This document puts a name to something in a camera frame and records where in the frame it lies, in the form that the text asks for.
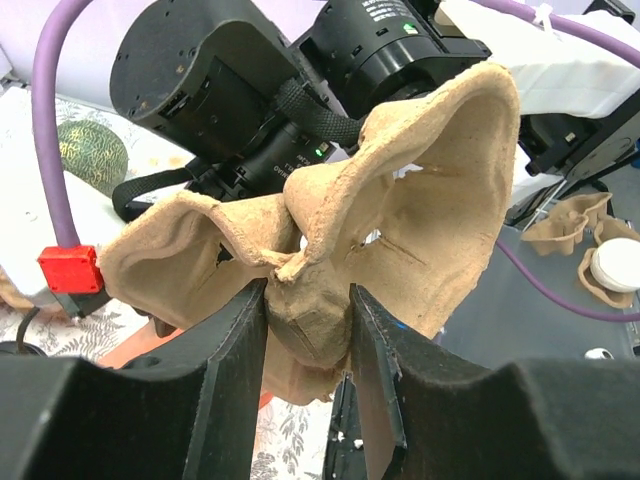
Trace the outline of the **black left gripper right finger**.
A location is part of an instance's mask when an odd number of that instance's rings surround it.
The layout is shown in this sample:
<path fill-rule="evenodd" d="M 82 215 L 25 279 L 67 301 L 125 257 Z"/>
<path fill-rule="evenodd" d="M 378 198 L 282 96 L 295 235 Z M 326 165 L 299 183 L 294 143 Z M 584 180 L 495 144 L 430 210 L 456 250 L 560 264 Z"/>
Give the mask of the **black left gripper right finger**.
<path fill-rule="evenodd" d="M 639 364 L 523 360 L 490 370 L 352 286 L 351 365 L 372 479 L 635 479 Z"/>

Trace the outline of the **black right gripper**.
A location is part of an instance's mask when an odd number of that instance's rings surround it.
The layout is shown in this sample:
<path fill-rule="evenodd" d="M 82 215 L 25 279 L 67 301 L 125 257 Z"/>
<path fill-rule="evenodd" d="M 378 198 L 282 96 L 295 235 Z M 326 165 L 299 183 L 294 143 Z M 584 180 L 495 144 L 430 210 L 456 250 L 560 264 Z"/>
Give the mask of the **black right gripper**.
<path fill-rule="evenodd" d="M 329 1 L 288 43 L 250 1 L 157 1 L 127 31 L 111 69 L 115 110 L 189 151 L 176 171 L 127 181 L 113 207 L 184 184 L 220 201 L 278 193 L 297 168 L 354 153 L 377 105 L 421 98 L 489 57 L 437 25 L 434 1 Z"/>

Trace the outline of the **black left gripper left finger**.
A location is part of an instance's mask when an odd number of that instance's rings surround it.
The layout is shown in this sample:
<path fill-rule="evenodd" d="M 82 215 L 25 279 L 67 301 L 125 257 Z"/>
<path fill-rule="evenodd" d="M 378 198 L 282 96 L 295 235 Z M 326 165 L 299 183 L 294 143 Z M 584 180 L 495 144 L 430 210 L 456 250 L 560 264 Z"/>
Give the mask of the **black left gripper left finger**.
<path fill-rule="evenodd" d="M 265 284 L 119 369 L 77 357 L 1 359 L 5 479 L 246 479 L 267 336 Z M 199 365 L 162 360 L 171 347 Z"/>

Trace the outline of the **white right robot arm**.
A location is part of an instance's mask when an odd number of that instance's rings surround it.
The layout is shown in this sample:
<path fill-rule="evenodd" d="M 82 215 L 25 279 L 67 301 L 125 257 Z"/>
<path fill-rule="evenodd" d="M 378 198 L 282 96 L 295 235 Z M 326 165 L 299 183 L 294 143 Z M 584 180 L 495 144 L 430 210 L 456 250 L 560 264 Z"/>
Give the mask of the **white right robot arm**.
<path fill-rule="evenodd" d="M 376 105 L 485 60 L 516 81 L 526 171 L 574 191 L 639 155 L 633 18 L 616 1 L 578 16 L 512 1 L 329 1 L 288 43 L 250 1 L 157 1 L 122 40 L 111 102 L 193 158 L 119 185 L 113 207 L 131 221 L 142 195 L 178 184 L 221 201 L 277 193 L 296 168 L 353 153 Z"/>

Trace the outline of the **orange paper bag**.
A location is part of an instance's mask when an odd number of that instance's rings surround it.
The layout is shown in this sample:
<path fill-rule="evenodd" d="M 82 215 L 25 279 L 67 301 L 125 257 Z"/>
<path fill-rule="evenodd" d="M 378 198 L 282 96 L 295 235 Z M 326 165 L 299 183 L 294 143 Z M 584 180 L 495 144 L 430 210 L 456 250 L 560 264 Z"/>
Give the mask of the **orange paper bag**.
<path fill-rule="evenodd" d="M 101 367 L 121 368 L 131 360 L 157 350 L 182 333 L 182 330 L 175 329 L 156 318 L 151 318 L 144 327 L 105 354 L 96 363 Z M 178 351 L 176 347 L 171 347 L 167 355 L 161 354 L 162 360 L 178 360 L 181 363 L 188 361 L 195 366 L 203 364 L 207 357 L 207 353 Z"/>

